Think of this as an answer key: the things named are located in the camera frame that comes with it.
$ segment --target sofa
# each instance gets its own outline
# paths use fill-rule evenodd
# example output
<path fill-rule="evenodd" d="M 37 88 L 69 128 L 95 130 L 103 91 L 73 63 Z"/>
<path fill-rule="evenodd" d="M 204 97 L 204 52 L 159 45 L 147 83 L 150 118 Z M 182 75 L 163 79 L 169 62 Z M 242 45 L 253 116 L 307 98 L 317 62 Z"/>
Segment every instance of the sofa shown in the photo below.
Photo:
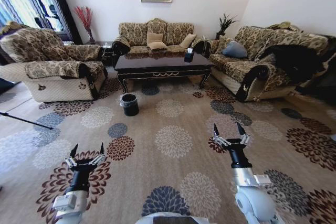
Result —
<path fill-rule="evenodd" d="M 13 63 L 0 78 L 22 81 L 37 102 L 95 100 L 107 78 L 97 45 L 63 45 L 51 29 L 4 27 L 0 46 Z"/>
<path fill-rule="evenodd" d="M 163 34 L 163 43 L 167 45 L 167 50 L 162 54 L 166 56 L 180 56 L 186 49 L 179 44 L 188 34 L 193 34 L 194 25 L 192 23 L 167 23 L 159 18 L 152 19 L 147 23 L 120 23 L 119 36 L 114 40 L 112 49 L 117 55 L 126 57 L 157 57 L 155 51 L 147 47 L 147 33 Z M 195 38 L 190 48 L 195 52 L 202 53 L 205 41 Z"/>
<path fill-rule="evenodd" d="M 247 58 L 231 58 L 222 54 L 222 50 L 232 40 L 245 47 Z M 296 86 L 305 87 L 325 73 L 329 61 L 336 56 L 329 50 L 332 40 L 334 38 L 323 35 L 244 26 L 234 39 L 221 37 L 220 40 L 207 41 L 206 56 L 214 64 L 212 76 L 230 89 L 239 101 L 260 101 L 295 94 Z M 315 73 L 304 83 L 294 82 L 284 70 L 275 65 L 273 57 L 259 59 L 265 49 L 273 45 L 302 45 L 312 48 L 321 57 L 324 70 Z"/>

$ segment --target floral patterned carpet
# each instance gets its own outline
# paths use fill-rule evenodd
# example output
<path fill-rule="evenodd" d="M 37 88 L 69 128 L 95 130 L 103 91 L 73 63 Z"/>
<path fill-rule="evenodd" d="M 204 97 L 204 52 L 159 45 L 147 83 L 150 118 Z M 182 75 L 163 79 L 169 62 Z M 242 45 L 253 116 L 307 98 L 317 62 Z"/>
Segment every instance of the floral patterned carpet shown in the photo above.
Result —
<path fill-rule="evenodd" d="M 336 108 L 300 95 L 240 103 L 212 78 L 203 90 L 186 78 L 129 82 L 140 113 L 127 117 L 109 75 L 97 101 L 37 103 L 23 83 L 0 95 L 0 111 L 54 127 L 0 117 L 1 223 L 55 223 L 52 202 L 72 179 L 64 157 L 76 143 L 76 159 L 93 157 L 102 142 L 107 159 L 90 176 L 84 223 L 135 223 L 157 211 L 246 223 L 230 156 L 211 138 L 213 123 L 238 137 L 236 121 L 285 222 L 336 223 Z"/>

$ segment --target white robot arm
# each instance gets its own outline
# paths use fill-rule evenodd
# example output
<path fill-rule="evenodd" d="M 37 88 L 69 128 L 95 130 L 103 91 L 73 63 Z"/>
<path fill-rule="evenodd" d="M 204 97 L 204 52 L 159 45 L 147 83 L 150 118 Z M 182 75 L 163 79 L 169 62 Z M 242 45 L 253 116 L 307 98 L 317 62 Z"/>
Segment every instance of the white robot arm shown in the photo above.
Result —
<path fill-rule="evenodd" d="M 252 164 L 248 162 L 243 149 L 249 140 L 243 127 L 237 122 L 241 138 L 224 139 L 219 135 L 214 125 L 214 141 L 223 149 L 228 150 L 232 159 L 231 168 L 238 188 L 236 202 L 249 224 L 260 224 L 261 221 L 270 224 L 285 224 L 275 211 L 271 197 L 259 186 L 271 184 L 267 175 L 254 175 Z"/>
<path fill-rule="evenodd" d="M 78 224 L 82 220 L 82 214 L 87 206 L 90 172 L 106 158 L 101 144 L 100 153 L 96 157 L 75 161 L 77 147 L 78 144 L 73 148 L 70 156 L 65 158 L 70 170 L 74 172 L 72 183 L 65 195 L 56 197 L 53 204 L 53 208 L 57 210 L 56 217 L 60 218 L 57 224 Z"/>

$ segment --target table leg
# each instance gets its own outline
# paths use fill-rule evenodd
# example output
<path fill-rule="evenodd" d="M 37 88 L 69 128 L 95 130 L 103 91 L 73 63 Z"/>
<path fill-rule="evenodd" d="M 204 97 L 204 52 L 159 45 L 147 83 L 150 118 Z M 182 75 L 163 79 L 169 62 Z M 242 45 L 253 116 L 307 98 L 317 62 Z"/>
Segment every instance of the table leg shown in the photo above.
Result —
<path fill-rule="evenodd" d="M 123 78 L 123 76 L 118 74 L 117 79 L 118 79 L 119 83 L 121 84 L 122 88 L 124 89 L 122 93 L 123 94 L 127 93 L 128 90 L 127 90 L 127 86 L 125 84 L 125 79 Z"/>
<path fill-rule="evenodd" d="M 206 82 L 206 80 L 209 78 L 211 74 L 211 70 L 209 70 L 209 72 L 207 72 L 206 74 L 204 74 L 201 82 L 200 82 L 200 85 L 199 85 L 199 88 L 202 89 L 204 87 L 204 83 Z"/>

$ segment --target black trash can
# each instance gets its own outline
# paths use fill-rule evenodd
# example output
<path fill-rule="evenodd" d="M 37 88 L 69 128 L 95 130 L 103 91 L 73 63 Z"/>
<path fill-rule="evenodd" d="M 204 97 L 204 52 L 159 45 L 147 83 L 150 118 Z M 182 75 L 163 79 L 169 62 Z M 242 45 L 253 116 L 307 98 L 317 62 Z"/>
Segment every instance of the black trash can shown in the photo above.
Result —
<path fill-rule="evenodd" d="M 127 116 L 138 114 L 138 101 L 134 94 L 123 94 L 120 98 L 120 106 L 124 108 L 124 113 Z"/>

